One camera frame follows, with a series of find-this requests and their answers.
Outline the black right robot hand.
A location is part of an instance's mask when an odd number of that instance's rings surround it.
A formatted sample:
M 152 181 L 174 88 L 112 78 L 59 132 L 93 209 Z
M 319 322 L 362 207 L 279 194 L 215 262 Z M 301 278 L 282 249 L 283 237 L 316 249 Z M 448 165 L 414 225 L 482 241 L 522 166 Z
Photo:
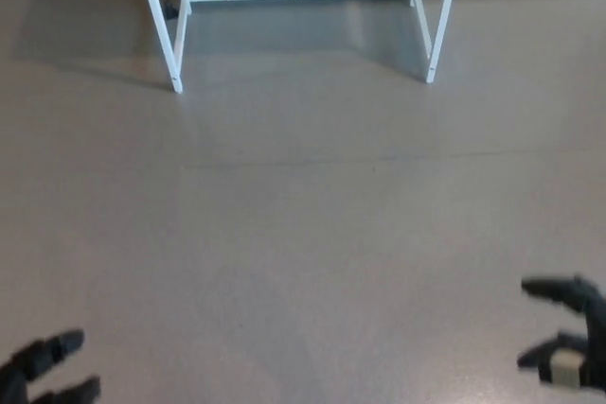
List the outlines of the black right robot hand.
M 521 289 L 531 298 L 567 307 L 585 319 L 586 334 L 565 331 L 519 354 L 517 367 L 543 384 L 605 391 L 605 296 L 581 275 L 528 276 Z

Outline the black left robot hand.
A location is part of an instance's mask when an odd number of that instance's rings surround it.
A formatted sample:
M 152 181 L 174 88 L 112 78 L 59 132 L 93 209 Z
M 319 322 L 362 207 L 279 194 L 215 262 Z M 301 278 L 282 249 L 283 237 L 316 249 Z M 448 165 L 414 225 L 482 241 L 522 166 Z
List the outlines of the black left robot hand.
M 99 376 L 59 391 L 47 391 L 31 399 L 27 387 L 51 369 L 64 363 L 85 342 L 82 328 L 71 328 L 56 335 L 39 338 L 11 354 L 1 364 L 2 403 L 97 403 L 101 396 Z

